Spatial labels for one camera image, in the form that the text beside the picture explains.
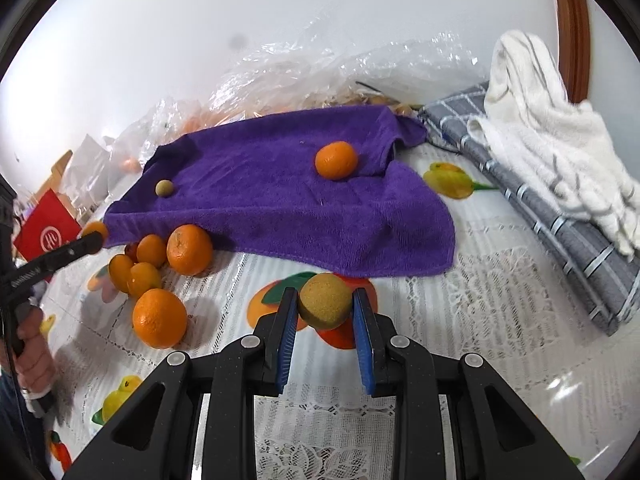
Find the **person's left hand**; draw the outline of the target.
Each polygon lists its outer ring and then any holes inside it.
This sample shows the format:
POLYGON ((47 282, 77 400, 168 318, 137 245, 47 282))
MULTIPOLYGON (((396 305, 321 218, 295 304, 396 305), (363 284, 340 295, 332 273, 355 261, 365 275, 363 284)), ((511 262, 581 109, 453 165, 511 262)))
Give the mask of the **person's left hand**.
POLYGON ((21 389, 31 393, 42 393, 53 386, 56 368, 46 338, 40 332, 43 312, 40 307, 30 307, 28 315, 17 327, 17 336, 24 342, 24 351, 16 356, 11 348, 1 341, 2 376, 10 384, 17 380, 21 389))

